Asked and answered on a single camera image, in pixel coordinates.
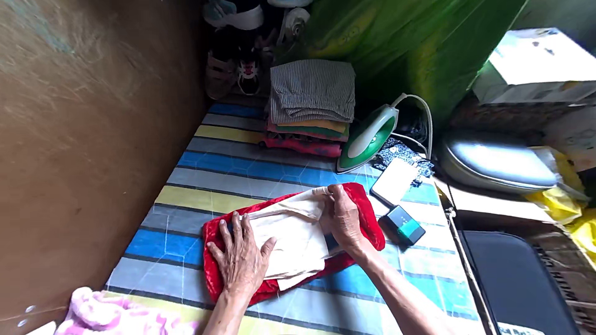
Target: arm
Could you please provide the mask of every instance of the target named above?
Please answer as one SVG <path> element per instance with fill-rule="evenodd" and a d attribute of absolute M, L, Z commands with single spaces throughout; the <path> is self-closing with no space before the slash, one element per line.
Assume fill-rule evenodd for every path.
<path fill-rule="evenodd" d="M 250 298 L 259 288 L 269 267 L 269 255 L 275 246 L 272 237 L 261 250 L 254 242 L 254 234 L 247 215 L 242 218 L 238 212 L 232 214 L 234 241 L 224 220 L 219 223 L 219 230 L 223 236 L 226 252 L 223 253 L 214 243 L 207 244 L 207 248 L 215 258 L 222 273 L 224 287 L 215 309 L 203 334 L 223 335 L 238 334 L 240 321 Z"/>
<path fill-rule="evenodd" d="M 334 199 L 333 237 L 367 273 L 404 335 L 453 335 L 445 314 L 397 272 L 360 231 L 358 208 L 341 185 L 330 185 Z"/>

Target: yellow plastic bag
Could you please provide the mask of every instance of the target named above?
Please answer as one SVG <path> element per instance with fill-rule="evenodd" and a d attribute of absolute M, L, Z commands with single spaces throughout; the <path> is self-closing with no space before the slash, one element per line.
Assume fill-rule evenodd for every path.
<path fill-rule="evenodd" d="M 582 206 L 559 187 L 526 195 L 526 199 L 544 209 L 560 224 L 569 224 L 582 216 Z"/>
<path fill-rule="evenodd" d="M 581 218 L 565 226 L 573 241 L 586 251 L 593 263 L 596 263 L 596 209 L 587 209 Z"/>
<path fill-rule="evenodd" d="M 567 156 L 551 147 L 533 147 L 532 150 L 557 175 L 557 186 L 550 190 L 526 195 L 525 198 L 544 209 L 559 224 L 570 224 L 582 216 L 588 197 L 579 176 Z"/>

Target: brown wall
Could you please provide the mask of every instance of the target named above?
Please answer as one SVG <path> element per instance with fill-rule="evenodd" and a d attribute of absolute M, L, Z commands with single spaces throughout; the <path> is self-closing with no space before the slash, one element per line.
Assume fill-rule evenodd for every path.
<path fill-rule="evenodd" d="M 0 1 L 0 334 L 102 288 L 196 129 L 183 2 Z"/>

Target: white box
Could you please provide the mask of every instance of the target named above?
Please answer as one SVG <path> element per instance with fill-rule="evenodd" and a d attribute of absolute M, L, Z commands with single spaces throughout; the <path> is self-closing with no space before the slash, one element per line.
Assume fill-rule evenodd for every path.
<path fill-rule="evenodd" d="M 596 107 L 551 122 L 544 134 L 544 143 L 573 160 L 576 171 L 596 168 Z"/>
<path fill-rule="evenodd" d="M 577 102 L 596 92 L 596 58 L 557 28 L 512 30 L 473 91 L 481 104 Z"/>

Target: stack of folded clothes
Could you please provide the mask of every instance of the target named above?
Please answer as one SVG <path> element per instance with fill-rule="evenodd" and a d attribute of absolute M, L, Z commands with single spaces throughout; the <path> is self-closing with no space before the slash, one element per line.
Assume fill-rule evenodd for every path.
<path fill-rule="evenodd" d="M 355 77 L 350 63 L 338 61 L 272 67 L 266 145 L 339 157 L 354 119 Z"/>

